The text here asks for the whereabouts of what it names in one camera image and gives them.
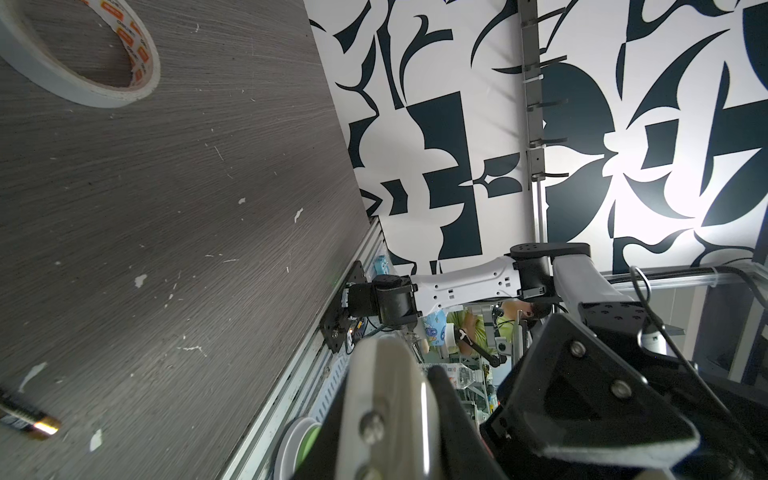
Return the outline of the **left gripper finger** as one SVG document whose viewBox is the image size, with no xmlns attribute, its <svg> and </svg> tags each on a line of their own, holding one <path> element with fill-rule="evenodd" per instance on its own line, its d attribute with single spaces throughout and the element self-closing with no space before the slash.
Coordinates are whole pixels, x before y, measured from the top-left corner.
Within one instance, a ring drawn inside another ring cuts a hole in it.
<svg viewBox="0 0 768 480">
<path fill-rule="evenodd" d="M 430 367 L 428 382 L 438 405 L 440 453 L 446 479 L 507 479 L 464 411 L 444 368 Z"/>
</svg>

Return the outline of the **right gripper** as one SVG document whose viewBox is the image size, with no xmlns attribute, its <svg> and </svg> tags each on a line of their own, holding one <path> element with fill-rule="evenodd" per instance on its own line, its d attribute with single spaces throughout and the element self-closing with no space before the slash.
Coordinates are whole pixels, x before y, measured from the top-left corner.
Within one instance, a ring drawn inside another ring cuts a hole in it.
<svg viewBox="0 0 768 480">
<path fill-rule="evenodd" d="M 480 434 L 511 479 L 763 479 L 767 397 L 693 376 L 639 341 L 637 302 L 555 313 L 499 389 Z"/>
</svg>

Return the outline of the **AAA battery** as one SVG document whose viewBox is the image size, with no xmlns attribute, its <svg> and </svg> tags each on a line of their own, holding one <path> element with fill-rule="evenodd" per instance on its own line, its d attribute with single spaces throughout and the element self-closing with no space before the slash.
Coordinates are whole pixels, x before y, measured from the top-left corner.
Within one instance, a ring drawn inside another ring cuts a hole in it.
<svg viewBox="0 0 768 480">
<path fill-rule="evenodd" d="M 1 391 L 1 424 L 36 440 L 47 440 L 62 427 L 60 420 L 24 403 L 5 390 Z"/>
</svg>

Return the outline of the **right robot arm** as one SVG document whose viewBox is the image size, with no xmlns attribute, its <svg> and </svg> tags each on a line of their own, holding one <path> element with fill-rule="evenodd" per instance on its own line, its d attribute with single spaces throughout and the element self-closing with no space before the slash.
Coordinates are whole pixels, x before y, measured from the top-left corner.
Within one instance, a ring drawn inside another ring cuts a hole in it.
<svg viewBox="0 0 768 480">
<path fill-rule="evenodd" d="M 440 366 L 419 368 L 382 336 L 356 349 L 343 395 L 339 479 L 763 479 L 767 399 L 708 381 L 652 309 L 599 273 L 585 243 L 521 244 L 486 264 L 348 285 L 352 317 L 412 326 L 454 306 L 505 298 L 546 315 L 472 426 Z"/>
</svg>

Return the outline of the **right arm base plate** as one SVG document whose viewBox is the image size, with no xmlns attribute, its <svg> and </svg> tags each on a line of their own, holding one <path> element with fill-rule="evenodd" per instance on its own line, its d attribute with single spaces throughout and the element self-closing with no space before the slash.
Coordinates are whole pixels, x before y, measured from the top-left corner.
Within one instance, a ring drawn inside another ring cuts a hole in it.
<svg viewBox="0 0 768 480">
<path fill-rule="evenodd" d="M 365 281 L 362 262 L 355 260 L 346 276 L 341 280 L 340 286 L 321 317 L 319 331 L 323 336 L 325 345 L 334 354 L 345 348 L 350 325 L 345 303 L 345 291 L 349 284 L 364 283 Z"/>
</svg>

